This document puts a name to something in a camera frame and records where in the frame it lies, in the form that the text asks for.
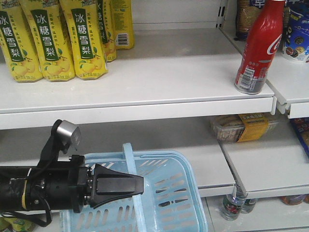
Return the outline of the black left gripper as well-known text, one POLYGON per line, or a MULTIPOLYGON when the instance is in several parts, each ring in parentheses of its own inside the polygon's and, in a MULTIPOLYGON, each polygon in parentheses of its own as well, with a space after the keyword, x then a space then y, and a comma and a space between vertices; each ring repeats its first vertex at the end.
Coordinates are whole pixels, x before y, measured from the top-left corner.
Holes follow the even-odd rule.
POLYGON ((92 180, 85 156, 73 155, 69 161, 56 161, 46 171, 45 197, 52 210, 80 213, 90 195, 89 205, 104 204, 144 193, 144 178, 95 164, 92 180))

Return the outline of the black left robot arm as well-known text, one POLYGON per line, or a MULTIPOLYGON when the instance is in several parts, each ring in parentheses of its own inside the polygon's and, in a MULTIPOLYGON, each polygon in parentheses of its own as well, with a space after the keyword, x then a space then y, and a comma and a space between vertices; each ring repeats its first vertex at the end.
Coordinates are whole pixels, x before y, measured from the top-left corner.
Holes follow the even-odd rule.
POLYGON ((95 164, 86 167, 84 156, 49 161, 37 166, 0 168, 0 209, 3 212, 98 208, 144 192, 142 176, 95 164))

